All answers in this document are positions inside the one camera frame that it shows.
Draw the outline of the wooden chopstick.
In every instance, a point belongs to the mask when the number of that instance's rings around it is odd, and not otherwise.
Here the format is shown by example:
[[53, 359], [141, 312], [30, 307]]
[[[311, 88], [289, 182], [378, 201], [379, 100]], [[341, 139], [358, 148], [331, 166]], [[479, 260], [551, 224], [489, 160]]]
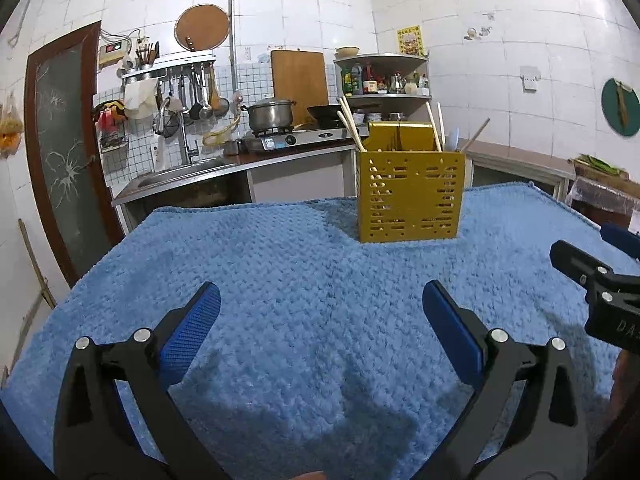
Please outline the wooden chopstick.
[[466, 141], [466, 143], [462, 146], [462, 148], [460, 148], [459, 153], [466, 153], [467, 151], [469, 151], [469, 148], [480, 137], [483, 131], [487, 128], [487, 126], [490, 124], [490, 121], [491, 121], [490, 117], [487, 117], [485, 121], [482, 123], [482, 125], [480, 126], [480, 128], [477, 129], [477, 132], [474, 133], [469, 138], [469, 140]]
[[344, 96], [340, 96], [338, 98], [338, 102], [340, 102], [341, 107], [341, 109], [337, 112], [338, 118], [341, 119], [341, 122], [352, 137], [352, 140], [354, 140], [357, 150], [360, 151], [360, 153], [364, 153], [366, 151], [366, 148], [363, 146], [359, 130], [355, 124], [354, 118], [352, 117], [352, 111], [350, 110], [346, 98]]
[[442, 146], [442, 150], [446, 150], [446, 129], [444, 125], [444, 116], [442, 116], [442, 106], [439, 102], [436, 102], [437, 107], [437, 117], [438, 117], [438, 125], [439, 125], [439, 135], [440, 135], [440, 145]]
[[434, 139], [435, 139], [435, 145], [436, 145], [436, 150], [438, 152], [442, 152], [442, 141], [440, 140], [440, 135], [439, 135], [439, 131], [436, 125], [436, 120], [435, 120], [435, 116], [431, 107], [431, 102], [430, 101], [426, 101], [425, 102], [425, 106], [426, 106], [426, 110], [427, 110], [427, 115], [428, 115], [428, 119], [430, 120], [432, 129], [434, 131]]

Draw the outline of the light blue plastic spoon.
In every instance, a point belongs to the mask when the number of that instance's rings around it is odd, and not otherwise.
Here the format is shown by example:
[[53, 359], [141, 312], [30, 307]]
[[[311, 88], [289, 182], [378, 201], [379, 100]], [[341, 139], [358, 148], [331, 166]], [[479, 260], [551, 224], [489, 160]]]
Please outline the light blue plastic spoon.
[[453, 128], [446, 135], [444, 150], [447, 152], [455, 152], [458, 149], [458, 143], [460, 139], [460, 130]]

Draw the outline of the wooden chopstick diagonal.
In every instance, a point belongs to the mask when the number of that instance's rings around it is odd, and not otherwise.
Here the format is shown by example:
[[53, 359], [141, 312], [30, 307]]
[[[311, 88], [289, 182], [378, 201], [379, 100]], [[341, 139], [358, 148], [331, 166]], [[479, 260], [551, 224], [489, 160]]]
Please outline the wooden chopstick diagonal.
[[360, 153], [364, 153], [366, 151], [366, 149], [364, 148], [364, 146], [362, 144], [358, 129], [355, 126], [355, 123], [352, 120], [352, 118], [349, 118], [341, 110], [339, 110], [337, 112], [337, 116], [338, 116], [338, 118], [341, 119], [341, 122], [345, 126], [347, 132], [352, 137], [352, 140], [354, 140], [357, 150], [360, 151]]

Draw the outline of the kitchen counter cabinets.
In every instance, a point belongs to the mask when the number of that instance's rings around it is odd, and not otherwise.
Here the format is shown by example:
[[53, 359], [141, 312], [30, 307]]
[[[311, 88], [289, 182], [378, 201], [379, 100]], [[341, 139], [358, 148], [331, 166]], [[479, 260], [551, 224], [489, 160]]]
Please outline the kitchen counter cabinets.
[[551, 155], [525, 151], [510, 146], [476, 140], [464, 151], [464, 186], [533, 182], [556, 200], [565, 200], [576, 180], [571, 162]]

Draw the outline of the blue textured towel mat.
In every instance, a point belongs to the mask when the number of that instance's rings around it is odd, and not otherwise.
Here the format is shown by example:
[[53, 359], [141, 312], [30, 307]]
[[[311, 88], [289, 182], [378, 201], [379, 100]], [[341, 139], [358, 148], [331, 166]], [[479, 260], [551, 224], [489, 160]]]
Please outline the blue textured towel mat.
[[623, 274], [638, 263], [526, 184], [464, 194], [452, 240], [364, 244], [353, 200], [160, 208], [72, 289], [36, 333], [1, 399], [32, 449], [53, 454], [58, 392], [76, 340], [121, 341], [184, 306], [201, 284], [219, 318], [170, 393], [232, 477], [407, 479], [468, 402], [422, 310], [442, 282], [514, 339], [562, 338], [597, 427], [616, 348], [584, 331], [584, 293], [555, 270], [567, 240]]

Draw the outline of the yellow perforated utensil holder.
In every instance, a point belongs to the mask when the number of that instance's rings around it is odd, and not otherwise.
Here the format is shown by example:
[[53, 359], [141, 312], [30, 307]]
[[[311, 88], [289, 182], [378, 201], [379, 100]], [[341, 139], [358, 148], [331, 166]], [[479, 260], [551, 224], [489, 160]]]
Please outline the yellow perforated utensil holder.
[[363, 243], [457, 236], [465, 156], [444, 151], [420, 122], [371, 122], [358, 162], [358, 229]]

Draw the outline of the gas stove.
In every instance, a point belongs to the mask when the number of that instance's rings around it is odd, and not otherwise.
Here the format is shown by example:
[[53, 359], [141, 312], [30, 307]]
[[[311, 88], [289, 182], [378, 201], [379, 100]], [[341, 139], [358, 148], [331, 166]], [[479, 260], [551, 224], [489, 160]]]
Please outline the gas stove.
[[240, 142], [247, 153], [254, 154], [291, 151], [293, 148], [308, 148], [308, 146], [355, 144], [346, 128], [271, 129], [263, 132], [249, 132], [240, 139]]

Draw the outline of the brown framed glass door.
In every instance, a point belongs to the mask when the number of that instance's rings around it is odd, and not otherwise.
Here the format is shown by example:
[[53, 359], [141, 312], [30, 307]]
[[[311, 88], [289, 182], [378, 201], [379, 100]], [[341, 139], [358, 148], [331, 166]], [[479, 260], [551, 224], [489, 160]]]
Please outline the brown framed glass door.
[[65, 281], [74, 286], [123, 238], [93, 119], [101, 24], [45, 44], [27, 59], [28, 169], [38, 214]]

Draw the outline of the steel cooking pot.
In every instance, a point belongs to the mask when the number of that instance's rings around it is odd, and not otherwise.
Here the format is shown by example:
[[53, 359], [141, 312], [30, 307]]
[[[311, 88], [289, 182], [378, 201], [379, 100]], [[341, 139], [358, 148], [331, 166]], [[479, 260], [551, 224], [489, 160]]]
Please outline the steel cooking pot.
[[267, 98], [254, 105], [242, 105], [241, 110], [248, 114], [248, 124], [254, 133], [269, 130], [291, 129], [294, 117], [295, 101], [288, 99]]

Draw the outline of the hanging utensil rack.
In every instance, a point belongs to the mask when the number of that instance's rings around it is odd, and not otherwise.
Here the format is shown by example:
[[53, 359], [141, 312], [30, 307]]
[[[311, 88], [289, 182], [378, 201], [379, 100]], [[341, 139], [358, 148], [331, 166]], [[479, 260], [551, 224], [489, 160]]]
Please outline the hanging utensil rack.
[[168, 165], [192, 165], [209, 157], [235, 128], [238, 109], [218, 88], [212, 51], [165, 58], [126, 73], [96, 96], [99, 103], [119, 100], [127, 115], [128, 148], [144, 134], [163, 140], [174, 153]]

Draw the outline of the black wok pan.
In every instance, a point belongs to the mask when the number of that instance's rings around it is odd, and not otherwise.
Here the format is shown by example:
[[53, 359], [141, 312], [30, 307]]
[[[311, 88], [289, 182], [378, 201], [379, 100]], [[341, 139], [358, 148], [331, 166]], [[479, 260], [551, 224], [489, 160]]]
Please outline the black wok pan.
[[319, 129], [335, 129], [344, 126], [338, 114], [342, 112], [339, 105], [316, 105], [307, 108], [311, 118]]

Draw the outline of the wooden cutting board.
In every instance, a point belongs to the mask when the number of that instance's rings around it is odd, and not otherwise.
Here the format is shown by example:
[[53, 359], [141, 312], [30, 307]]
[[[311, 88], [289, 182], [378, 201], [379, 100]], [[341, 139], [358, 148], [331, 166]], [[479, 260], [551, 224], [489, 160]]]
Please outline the wooden cutting board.
[[308, 108], [329, 104], [326, 64], [321, 52], [273, 50], [270, 53], [273, 92], [293, 102], [293, 125], [310, 124]]

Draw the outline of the round wooden board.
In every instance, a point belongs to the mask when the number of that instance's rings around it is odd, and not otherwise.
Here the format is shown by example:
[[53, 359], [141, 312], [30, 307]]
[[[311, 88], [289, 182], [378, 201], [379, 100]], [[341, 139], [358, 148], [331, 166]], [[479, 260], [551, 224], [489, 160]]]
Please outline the round wooden board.
[[190, 52], [219, 47], [228, 38], [229, 32], [229, 15], [219, 6], [210, 3], [186, 9], [174, 27], [178, 45]]

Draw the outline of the green round wall plate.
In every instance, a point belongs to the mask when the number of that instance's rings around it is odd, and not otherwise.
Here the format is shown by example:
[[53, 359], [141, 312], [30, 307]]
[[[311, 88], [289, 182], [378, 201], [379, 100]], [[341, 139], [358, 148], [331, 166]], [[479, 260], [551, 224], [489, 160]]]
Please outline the green round wall plate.
[[639, 132], [639, 97], [629, 84], [615, 78], [605, 81], [601, 107], [608, 125], [625, 138]]

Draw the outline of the white wall socket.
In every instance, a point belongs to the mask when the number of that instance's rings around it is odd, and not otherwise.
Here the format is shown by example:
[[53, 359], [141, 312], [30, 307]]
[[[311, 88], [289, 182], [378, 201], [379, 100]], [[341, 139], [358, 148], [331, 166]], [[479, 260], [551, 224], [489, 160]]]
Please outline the white wall socket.
[[541, 80], [541, 72], [536, 66], [521, 66], [520, 78], [524, 92], [535, 93], [538, 91], [538, 82]]

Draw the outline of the corner wall shelf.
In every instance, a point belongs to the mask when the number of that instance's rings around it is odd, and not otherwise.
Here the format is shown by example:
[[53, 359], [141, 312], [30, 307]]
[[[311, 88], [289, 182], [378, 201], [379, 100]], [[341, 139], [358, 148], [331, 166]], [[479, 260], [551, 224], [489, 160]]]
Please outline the corner wall shelf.
[[432, 100], [428, 55], [365, 53], [334, 60], [337, 93], [352, 110], [427, 122]]

